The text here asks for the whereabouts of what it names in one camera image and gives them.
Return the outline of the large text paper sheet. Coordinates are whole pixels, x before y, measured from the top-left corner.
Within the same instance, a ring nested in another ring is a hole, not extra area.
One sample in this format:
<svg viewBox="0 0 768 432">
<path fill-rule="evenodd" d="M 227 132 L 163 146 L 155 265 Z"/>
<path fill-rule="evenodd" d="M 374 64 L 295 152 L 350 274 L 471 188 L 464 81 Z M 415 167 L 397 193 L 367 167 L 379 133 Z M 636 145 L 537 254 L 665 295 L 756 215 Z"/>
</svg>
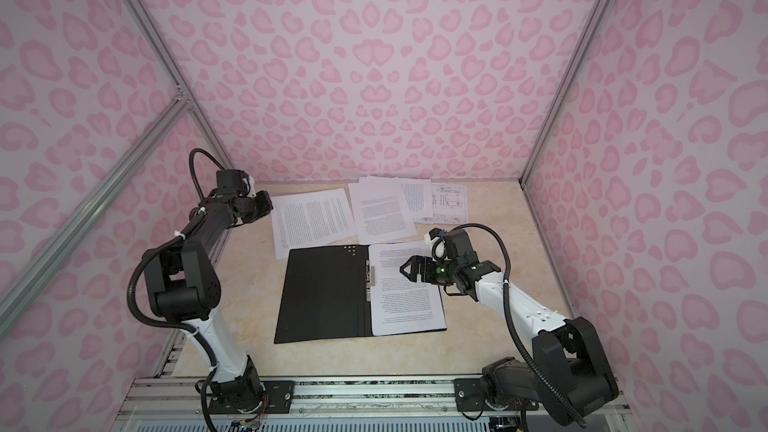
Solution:
<svg viewBox="0 0 768 432">
<path fill-rule="evenodd" d="M 348 190 L 360 244 L 388 243 L 416 235 L 399 180 L 362 177 L 350 183 Z"/>
</svg>

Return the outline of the orange and black folder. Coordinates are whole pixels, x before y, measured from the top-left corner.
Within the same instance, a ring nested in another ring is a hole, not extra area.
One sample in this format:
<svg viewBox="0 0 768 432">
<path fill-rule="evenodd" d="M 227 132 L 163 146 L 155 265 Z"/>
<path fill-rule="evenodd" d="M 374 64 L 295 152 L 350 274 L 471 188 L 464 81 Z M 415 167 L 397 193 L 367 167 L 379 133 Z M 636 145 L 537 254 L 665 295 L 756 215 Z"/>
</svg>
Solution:
<svg viewBox="0 0 768 432">
<path fill-rule="evenodd" d="M 274 342 L 382 337 L 372 334 L 369 246 L 289 253 Z"/>
</svg>

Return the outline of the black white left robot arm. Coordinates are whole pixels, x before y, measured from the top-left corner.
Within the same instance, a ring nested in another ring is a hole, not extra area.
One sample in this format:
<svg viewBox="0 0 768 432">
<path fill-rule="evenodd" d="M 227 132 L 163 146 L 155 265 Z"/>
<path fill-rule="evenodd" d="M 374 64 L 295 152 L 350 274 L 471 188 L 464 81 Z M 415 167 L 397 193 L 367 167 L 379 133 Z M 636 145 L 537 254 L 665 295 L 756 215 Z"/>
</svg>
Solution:
<svg viewBox="0 0 768 432">
<path fill-rule="evenodd" d="M 262 404 L 264 387 L 219 310 L 222 287 L 209 254 L 224 232 L 263 218 L 272 209 L 265 191 L 211 194 L 171 241 L 146 253 L 149 262 L 143 271 L 154 316 L 179 326 L 193 341 L 213 374 L 209 388 L 216 400 L 245 412 Z"/>
</svg>

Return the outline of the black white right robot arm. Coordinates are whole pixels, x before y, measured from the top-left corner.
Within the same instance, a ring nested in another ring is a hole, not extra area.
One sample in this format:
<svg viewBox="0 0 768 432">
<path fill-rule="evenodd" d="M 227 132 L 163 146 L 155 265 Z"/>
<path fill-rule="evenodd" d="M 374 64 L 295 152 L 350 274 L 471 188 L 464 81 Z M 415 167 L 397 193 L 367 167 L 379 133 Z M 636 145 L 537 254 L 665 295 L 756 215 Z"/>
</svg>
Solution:
<svg viewBox="0 0 768 432">
<path fill-rule="evenodd" d="M 522 410 L 538 403 L 566 426 L 576 421 L 571 410 L 584 418 L 618 397 L 619 387 L 592 323 L 541 305 L 506 280 L 493 262 L 461 267 L 456 260 L 412 256 L 400 273 L 412 282 L 456 286 L 461 296 L 514 326 L 513 344 L 521 358 L 503 358 L 482 369 L 479 386 L 486 406 Z"/>
</svg>

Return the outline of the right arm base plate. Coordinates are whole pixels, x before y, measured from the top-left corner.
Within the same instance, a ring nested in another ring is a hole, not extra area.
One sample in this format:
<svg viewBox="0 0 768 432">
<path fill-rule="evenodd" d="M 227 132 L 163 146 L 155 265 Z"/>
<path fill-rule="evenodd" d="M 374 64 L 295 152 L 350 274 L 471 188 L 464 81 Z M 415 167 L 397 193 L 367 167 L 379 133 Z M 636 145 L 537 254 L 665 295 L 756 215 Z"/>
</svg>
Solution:
<svg viewBox="0 0 768 432">
<path fill-rule="evenodd" d="M 457 378 L 452 381 L 456 408 L 460 412 L 537 411 L 539 405 L 519 397 L 503 395 L 491 382 L 481 376 Z"/>
</svg>

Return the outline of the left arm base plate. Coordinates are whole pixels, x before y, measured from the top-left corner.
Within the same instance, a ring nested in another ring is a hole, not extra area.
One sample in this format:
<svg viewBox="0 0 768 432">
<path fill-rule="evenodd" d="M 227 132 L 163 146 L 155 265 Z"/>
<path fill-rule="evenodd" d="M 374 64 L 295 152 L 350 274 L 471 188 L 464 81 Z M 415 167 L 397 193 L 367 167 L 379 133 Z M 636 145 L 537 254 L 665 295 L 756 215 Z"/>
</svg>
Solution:
<svg viewBox="0 0 768 432">
<path fill-rule="evenodd" d="M 212 415 L 285 415 L 291 411 L 295 386 L 296 382 L 291 380 L 263 381 L 262 392 L 257 400 L 250 397 L 212 397 L 208 403 L 208 411 Z"/>
</svg>

